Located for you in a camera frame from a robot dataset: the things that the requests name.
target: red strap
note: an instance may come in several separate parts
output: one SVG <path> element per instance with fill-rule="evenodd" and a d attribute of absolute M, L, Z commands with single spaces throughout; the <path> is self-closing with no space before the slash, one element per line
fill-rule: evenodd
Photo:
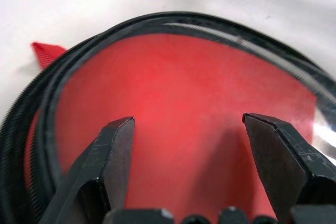
<path fill-rule="evenodd" d="M 61 46 L 38 42 L 33 42 L 31 46 L 42 69 L 48 67 L 54 60 L 67 51 Z"/>

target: white background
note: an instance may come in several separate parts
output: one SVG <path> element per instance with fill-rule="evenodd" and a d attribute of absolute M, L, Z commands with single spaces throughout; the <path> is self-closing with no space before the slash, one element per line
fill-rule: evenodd
<path fill-rule="evenodd" d="M 70 48 L 152 12 L 231 19 L 291 45 L 336 78 L 336 0 L 0 0 L 0 7 L 0 119 L 39 72 L 32 41 Z"/>

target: red fabric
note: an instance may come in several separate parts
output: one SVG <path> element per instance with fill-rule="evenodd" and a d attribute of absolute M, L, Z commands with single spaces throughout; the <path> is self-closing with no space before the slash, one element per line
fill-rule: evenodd
<path fill-rule="evenodd" d="M 126 207 L 165 207 L 217 222 L 237 206 L 274 215 L 258 178 L 244 112 L 278 117 L 311 140 L 316 98 L 299 81 L 239 49 L 194 37 L 127 38 L 66 83 L 56 110 L 62 172 L 108 122 L 135 116 Z"/>
<path fill-rule="evenodd" d="M 42 69 L 48 67 L 54 60 L 67 51 L 61 46 L 38 42 L 33 42 L 31 46 Z"/>

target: white surface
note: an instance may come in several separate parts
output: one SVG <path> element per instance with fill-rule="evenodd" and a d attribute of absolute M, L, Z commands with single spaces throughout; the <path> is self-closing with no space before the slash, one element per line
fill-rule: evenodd
<path fill-rule="evenodd" d="M 39 72 L 29 47 L 72 47 L 129 18 L 168 10 L 221 16 L 303 52 L 336 78 L 336 0 L 0 0 L 0 119 Z"/>

